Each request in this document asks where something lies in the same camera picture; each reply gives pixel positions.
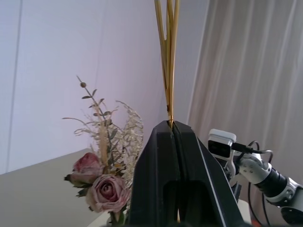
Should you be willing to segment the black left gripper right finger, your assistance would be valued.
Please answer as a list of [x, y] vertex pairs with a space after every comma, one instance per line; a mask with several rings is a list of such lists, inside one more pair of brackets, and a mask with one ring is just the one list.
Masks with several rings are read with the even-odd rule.
[[222, 167], [190, 126], [174, 122], [181, 174], [180, 219], [190, 227], [243, 227]]

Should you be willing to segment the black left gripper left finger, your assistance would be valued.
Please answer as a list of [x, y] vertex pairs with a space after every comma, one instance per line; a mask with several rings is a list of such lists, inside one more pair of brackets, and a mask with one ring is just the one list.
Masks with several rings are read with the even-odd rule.
[[128, 225], [166, 227], [177, 221], [180, 181], [172, 129], [156, 125], [135, 165]]

